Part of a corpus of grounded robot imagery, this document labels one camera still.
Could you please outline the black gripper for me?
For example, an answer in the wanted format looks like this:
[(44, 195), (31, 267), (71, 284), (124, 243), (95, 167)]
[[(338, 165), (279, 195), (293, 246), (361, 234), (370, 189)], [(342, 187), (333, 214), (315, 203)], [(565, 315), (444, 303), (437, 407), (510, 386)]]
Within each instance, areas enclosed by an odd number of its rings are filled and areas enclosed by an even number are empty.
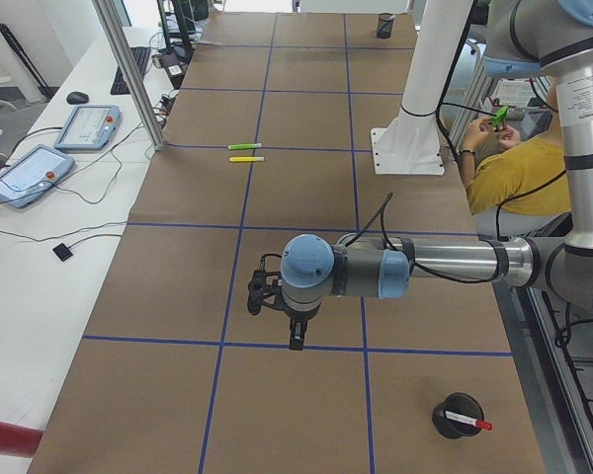
[(289, 348), (292, 351), (298, 351), (303, 348), (307, 322), (317, 315), (321, 302), (317, 301), (307, 305), (305, 308), (292, 308), (288, 303), (284, 303), (284, 312), (290, 318), (290, 340)]

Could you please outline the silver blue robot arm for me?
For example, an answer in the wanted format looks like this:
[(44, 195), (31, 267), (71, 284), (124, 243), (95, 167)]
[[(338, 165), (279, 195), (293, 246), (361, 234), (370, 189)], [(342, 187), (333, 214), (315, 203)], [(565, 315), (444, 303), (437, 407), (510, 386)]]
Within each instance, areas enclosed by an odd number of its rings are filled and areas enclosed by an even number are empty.
[(593, 312), (593, 1), (494, 1), (484, 55), (488, 75), (557, 82), (573, 228), (563, 239), (468, 243), (304, 234), (281, 260), (278, 304), (300, 350), (325, 296), (397, 298), (412, 277), (533, 286)]

